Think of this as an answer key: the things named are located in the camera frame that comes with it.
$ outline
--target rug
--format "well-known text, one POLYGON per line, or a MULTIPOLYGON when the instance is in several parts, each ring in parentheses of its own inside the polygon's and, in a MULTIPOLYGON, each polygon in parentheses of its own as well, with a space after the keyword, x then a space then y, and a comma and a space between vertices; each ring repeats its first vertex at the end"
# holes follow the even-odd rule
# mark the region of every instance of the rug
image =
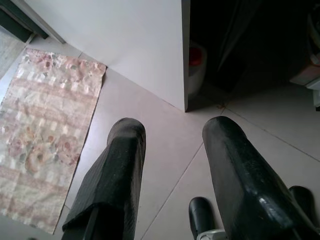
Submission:
POLYGON ((106 66, 27 48, 0 107, 0 213, 52 234, 106 66))

